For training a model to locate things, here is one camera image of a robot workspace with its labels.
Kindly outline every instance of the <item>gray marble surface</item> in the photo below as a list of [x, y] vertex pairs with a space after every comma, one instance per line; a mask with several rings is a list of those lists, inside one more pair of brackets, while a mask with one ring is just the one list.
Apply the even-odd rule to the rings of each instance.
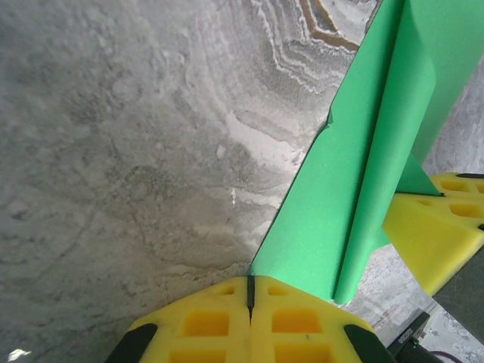
[[[0, 357], [103, 361], [137, 317], [242, 275], [376, 5], [0, 0]], [[479, 69], [436, 171], [482, 169]], [[346, 308], [385, 336], [428, 303], [386, 247]]]

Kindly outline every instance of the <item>cable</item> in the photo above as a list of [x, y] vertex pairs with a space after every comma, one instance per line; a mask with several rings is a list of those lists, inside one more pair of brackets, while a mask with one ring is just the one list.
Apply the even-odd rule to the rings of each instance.
[[440, 350], [433, 350], [431, 353], [438, 357], [444, 357], [444, 358], [450, 359], [454, 363], [463, 363], [459, 358], [453, 356], [451, 353], [441, 352]]

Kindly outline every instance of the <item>floor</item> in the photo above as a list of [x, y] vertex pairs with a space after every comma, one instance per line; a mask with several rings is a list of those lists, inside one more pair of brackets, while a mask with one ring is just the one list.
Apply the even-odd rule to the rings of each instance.
[[[137, 317], [245, 273], [377, 2], [0, 8], [0, 356], [86, 362]], [[483, 95], [481, 62], [428, 172], [484, 172]], [[414, 307], [434, 309], [385, 247], [346, 309], [385, 338]]]

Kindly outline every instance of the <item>marble wall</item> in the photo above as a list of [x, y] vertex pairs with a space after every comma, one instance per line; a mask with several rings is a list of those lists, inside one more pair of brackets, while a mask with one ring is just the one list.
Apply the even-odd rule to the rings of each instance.
[[0, 0], [0, 356], [102, 361], [243, 274], [375, 8]]

